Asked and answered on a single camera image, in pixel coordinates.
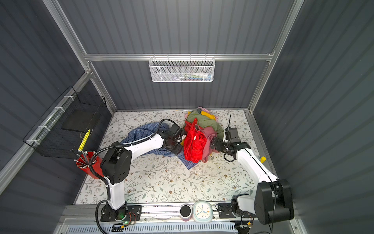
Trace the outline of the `dusty pink cloth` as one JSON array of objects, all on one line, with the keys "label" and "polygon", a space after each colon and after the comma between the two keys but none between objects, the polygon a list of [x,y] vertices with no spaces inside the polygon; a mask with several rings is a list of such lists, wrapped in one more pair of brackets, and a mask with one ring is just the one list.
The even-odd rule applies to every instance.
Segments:
[{"label": "dusty pink cloth", "polygon": [[202,159],[201,161],[203,163],[207,163],[209,156],[213,153],[213,149],[210,148],[212,140],[217,137],[216,131],[211,127],[200,127],[199,125],[195,126],[195,129],[202,132],[204,136],[206,137],[206,144],[203,149]]}]

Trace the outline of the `red cloth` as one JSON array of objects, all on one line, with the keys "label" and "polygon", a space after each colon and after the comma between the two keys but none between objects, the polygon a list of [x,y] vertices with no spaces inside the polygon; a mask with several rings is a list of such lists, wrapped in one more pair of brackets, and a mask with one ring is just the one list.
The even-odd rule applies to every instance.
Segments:
[{"label": "red cloth", "polygon": [[198,119],[195,118],[190,126],[185,127],[187,135],[184,140],[184,156],[186,160],[193,163],[201,161],[207,142],[207,138],[200,130],[197,122]]}]

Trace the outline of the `blue checkered cloth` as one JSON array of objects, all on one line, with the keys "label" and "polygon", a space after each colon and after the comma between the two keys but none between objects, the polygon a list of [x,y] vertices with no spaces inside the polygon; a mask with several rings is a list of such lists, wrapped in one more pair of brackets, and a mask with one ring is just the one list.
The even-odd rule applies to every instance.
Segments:
[{"label": "blue checkered cloth", "polygon": [[[128,133],[128,135],[120,143],[125,144],[125,143],[129,143],[129,142],[133,142],[133,141],[146,138],[157,130],[158,125],[159,125],[158,122],[152,122],[152,123],[142,125],[138,128],[135,128],[131,130]],[[189,170],[198,164],[198,163],[193,163],[191,161],[186,160],[183,151],[177,156],[171,151],[167,151],[165,148],[160,148],[160,149],[154,149],[152,151],[149,151],[143,154],[143,156],[151,155],[151,154],[161,155],[165,157],[178,157],[181,160],[181,162],[186,166],[186,168]]]}]

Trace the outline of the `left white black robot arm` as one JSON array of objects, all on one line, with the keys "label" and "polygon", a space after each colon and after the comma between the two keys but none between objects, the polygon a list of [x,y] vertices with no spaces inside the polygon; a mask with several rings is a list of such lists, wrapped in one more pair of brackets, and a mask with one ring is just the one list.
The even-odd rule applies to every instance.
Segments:
[{"label": "left white black robot arm", "polygon": [[107,204],[104,206],[105,215],[116,221],[129,218],[131,212],[127,208],[124,182],[130,173],[132,161],[160,148],[178,155],[182,152],[181,142],[185,135],[185,130],[176,123],[169,129],[163,129],[160,122],[156,131],[149,136],[129,143],[115,142],[107,147],[107,153],[100,165],[108,196]]}]

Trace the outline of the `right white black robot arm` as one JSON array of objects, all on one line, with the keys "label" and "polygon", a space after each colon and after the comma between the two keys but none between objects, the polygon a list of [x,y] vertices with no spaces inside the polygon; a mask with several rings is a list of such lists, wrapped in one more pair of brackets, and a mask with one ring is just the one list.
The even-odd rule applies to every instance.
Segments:
[{"label": "right white black robot arm", "polygon": [[254,214],[263,225],[287,221],[294,218],[291,186],[287,180],[271,173],[255,156],[246,142],[223,141],[214,138],[210,148],[231,156],[229,162],[237,161],[247,171],[256,185],[256,194],[233,196],[231,211],[235,215]]}]

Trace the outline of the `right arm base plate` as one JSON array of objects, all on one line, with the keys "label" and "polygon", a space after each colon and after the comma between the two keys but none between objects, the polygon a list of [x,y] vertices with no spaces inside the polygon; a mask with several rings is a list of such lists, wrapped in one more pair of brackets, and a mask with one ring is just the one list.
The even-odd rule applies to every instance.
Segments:
[{"label": "right arm base plate", "polygon": [[218,211],[219,218],[221,219],[230,219],[230,218],[256,218],[255,214],[234,209],[231,207],[230,203],[218,203],[215,205],[216,210]]}]

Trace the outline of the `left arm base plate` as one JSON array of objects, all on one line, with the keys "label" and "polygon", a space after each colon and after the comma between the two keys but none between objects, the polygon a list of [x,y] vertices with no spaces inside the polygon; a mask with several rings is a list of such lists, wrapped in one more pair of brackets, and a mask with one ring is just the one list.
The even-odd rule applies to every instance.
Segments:
[{"label": "left arm base plate", "polygon": [[101,222],[133,222],[139,221],[142,213],[142,206],[123,206],[118,210],[112,209],[109,205],[104,205],[100,210]]}]

